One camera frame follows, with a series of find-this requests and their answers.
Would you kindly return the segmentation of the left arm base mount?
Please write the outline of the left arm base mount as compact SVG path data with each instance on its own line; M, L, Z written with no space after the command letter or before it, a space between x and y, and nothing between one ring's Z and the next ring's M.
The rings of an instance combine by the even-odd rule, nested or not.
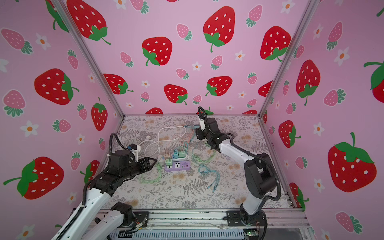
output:
M134 211L131 205L120 202L112 206L111 211L117 211L123 216L123 223L120 225L122 228L137 230L147 227L150 215L148 211Z

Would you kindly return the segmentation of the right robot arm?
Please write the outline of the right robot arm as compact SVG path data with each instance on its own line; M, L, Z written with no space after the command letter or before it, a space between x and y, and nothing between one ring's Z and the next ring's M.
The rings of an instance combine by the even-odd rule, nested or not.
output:
M206 140L212 150L230 157L245 171L248 195L240 206L240 219L245 225L252 225L258 217L265 215L262 208L271 200L277 202L282 196L279 176L270 156L254 154L234 142L235 135L222 133L215 118L209 118L202 107L198 107L200 127L195 130L198 140Z

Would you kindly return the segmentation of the pink charger plug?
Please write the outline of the pink charger plug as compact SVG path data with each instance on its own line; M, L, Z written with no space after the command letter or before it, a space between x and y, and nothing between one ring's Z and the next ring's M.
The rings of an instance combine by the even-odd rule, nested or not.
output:
M166 153L166 154L164 154L163 158L165 161L172 160L172 155L170 153Z

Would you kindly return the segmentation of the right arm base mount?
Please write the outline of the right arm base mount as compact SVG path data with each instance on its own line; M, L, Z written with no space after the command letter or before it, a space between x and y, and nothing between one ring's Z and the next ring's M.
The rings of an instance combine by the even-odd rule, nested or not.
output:
M265 227L268 225L264 211L248 215L245 211L227 211L223 220L229 227Z

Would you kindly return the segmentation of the light green charger plug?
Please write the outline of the light green charger plug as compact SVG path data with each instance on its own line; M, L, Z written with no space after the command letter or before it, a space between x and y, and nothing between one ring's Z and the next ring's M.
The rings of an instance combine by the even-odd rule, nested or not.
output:
M166 166L172 166L173 160L172 159L166 159L165 164L166 164Z

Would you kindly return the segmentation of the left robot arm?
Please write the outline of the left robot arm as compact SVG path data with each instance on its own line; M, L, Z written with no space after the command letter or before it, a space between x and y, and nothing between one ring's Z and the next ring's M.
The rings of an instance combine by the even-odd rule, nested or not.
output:
M139 158L141 147L135 144L123 146L116 133L111 133L109 141L117 141L121 149L109 150L106 168L85 184L82 202L53 236L54 240L106 240L116 228L129 227L135 221L131 205L116 203L105 218L88 229L123 183L149 172L158 161L151 157Z

